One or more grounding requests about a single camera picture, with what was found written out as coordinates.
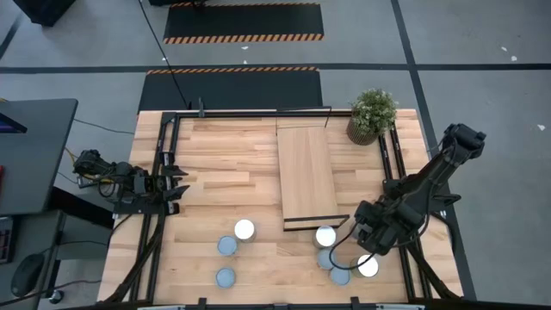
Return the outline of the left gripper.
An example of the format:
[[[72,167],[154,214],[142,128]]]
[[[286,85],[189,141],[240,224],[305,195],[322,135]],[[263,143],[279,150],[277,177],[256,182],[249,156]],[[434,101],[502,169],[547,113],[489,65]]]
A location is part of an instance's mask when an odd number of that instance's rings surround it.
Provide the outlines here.
[[[180,200],[188,185],[180,186],[180,177],[188,175],[175,165],[173,152],[160,152],[160,168],[150,176],[146,170],[137,170],[133,177],[133,201],[171,202]]]

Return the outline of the green label tin can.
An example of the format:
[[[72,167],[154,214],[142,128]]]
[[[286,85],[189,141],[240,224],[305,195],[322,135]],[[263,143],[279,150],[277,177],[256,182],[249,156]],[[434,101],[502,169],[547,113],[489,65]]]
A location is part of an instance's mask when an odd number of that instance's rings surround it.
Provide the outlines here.
[[[356,277],[374,277],[379,271],[379,264],[371,254],[354,257],[350,262],[351,273]]]

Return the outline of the white cup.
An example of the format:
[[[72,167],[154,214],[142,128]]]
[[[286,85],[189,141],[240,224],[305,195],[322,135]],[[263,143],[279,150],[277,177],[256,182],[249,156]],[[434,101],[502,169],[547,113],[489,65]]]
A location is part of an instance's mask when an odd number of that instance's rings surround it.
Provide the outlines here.
[[[313,234],[313,245],[316,248],[331,248],[337,239],[337,232],[332,226],[320,226]]]

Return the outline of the blue lidded tin can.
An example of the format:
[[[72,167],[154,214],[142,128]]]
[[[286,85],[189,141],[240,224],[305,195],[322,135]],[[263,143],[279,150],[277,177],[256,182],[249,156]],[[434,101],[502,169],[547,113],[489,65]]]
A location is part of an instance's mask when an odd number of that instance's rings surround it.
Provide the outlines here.
[[[330,248],[322,249],[317,254],[317,264],[322,270],[331,270],[336,261],[336,253]]]
[[[350,271],[344,267],[333,267],[329,275],[331,281],[338,286],[346,286],[350,283]]]

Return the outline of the peaches label tin can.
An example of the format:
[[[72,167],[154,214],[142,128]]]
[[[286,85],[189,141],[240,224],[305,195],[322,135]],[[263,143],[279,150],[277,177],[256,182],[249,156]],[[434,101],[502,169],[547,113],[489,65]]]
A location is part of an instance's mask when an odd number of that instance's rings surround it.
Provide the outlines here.
[[[250,243],[255,239],[257,230],[252,221],[242,219],[235,224],[234,234],[239,241]]]

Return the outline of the carrot and peas tin can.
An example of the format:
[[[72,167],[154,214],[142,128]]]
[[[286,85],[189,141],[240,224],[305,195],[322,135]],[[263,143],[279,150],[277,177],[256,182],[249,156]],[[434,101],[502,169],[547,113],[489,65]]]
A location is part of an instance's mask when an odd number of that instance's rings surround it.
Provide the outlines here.
[[[238,250],[238,241],[233,236],[222,236],[217,244],[217,251],[221,256],[234,255]]]

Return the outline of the black desk foot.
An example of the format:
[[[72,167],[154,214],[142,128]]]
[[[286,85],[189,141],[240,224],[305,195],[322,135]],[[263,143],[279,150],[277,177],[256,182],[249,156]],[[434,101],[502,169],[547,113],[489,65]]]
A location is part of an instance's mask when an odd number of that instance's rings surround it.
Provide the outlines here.
[[[112,212],[57,187],[53,187],[51,191],[47,208],[61,210],[65,214],[107,229],[111,229],[115,223]]]

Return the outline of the teal sided tin can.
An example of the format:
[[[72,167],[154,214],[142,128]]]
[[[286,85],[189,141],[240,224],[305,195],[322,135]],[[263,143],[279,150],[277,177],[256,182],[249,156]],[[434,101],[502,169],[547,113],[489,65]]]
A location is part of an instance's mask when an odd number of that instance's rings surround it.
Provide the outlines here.
[[[231,268],[221,268],[215,275],[215,283],[219,288],[231,288],[235,282],[236,274]]]

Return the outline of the black hazard striped floor mat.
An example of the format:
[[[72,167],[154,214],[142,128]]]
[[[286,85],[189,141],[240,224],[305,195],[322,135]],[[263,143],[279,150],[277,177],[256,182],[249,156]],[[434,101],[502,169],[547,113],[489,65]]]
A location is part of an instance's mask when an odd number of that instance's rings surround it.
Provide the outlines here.
[[[150,70],[139,111],[292,109],[323,105],[314,66],[247,66]]]
[[[318,3],[176,3],[169,9],[163,43],[315,41],[324,37]]]

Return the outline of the green plant in ribbed pot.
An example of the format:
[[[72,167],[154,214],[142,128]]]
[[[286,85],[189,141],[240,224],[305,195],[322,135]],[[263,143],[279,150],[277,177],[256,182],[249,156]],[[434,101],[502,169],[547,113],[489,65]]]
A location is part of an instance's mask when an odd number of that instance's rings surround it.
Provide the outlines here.
[[[396,106],[392,95],[383,89],[364,91],[351,104],[348,138],[359,146],[374,143],[394,124]]]

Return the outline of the dark grey desk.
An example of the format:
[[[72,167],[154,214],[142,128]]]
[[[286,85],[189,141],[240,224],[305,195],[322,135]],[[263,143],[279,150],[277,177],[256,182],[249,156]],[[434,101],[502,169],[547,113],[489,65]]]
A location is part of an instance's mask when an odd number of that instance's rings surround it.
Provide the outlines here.
[[[0,215],[47,209],[77,106],[73,98],[0,102],[0,115],[27,129],[0,133]]]

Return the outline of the light grey desk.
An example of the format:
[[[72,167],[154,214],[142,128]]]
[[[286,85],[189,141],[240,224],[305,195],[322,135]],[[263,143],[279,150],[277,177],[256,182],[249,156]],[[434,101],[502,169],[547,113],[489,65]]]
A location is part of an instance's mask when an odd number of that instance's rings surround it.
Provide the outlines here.
[[[25,257],[44,250],[46,250],[43,253],[44,263],[33,293],[48,288],[57,255],[57,251],[51,250],[51,247],[56,244],[62,224],[63,216],[59,211],[28,214],[19,218],[12,261],[0,264],[0,303],[15,299],[11,293],[10,284],[19,264]]]

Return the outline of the black computer mouse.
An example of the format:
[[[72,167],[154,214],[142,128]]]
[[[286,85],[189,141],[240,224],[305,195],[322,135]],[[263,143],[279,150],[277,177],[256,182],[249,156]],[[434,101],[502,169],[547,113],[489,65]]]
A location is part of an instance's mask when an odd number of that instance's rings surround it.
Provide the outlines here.
[[[10,283],[13,296],[23,297],[34,290],[44,262],[44,255],[40,253],[28,255],[20,262]]]

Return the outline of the wooden shelf with black frame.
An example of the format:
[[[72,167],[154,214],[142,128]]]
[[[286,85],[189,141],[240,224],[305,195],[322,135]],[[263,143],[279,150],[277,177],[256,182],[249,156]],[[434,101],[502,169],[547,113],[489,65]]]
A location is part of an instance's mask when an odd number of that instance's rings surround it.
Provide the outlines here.
[[[275,123],[283,230],[339,228],[348,218],[338,212],[326,125],[282,127]]]

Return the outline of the black aluminium table frame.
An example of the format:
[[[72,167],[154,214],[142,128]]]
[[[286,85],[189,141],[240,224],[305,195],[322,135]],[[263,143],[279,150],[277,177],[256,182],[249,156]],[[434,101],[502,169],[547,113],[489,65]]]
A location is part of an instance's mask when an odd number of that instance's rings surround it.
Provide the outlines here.
[[[283,230],[281,185],[275,123],[282,127],[326,125],[339,210],[353,214],[361,201],[377,198],[385,176],[377,145],[358,146],[345,133],[343,113],[285,117],[273,111],[213,112],[205,118],[183,118],[178,130],[158,135],[162,113],[139,115],[130,160],[150,168],[158,145],[176,138],[176,163],[188,175],[181,211],[165,222],[155,280],[144,276],[139,296],[152,295],[158,304],[193,305],[205,299],[216,304],[325,304],[405,302],[421,296],[417,270],[405,275],[397,251],[378,258],[374,277],[354,276],[346,286],[334,284],[317,264],[317,249],[309,231]],[[254,223],[250,243],[239,241],[235,224]],[[221,256],[222,236],[238,241],[237,252]],[[235,271],[231,288],[219,288],[221,268]]]

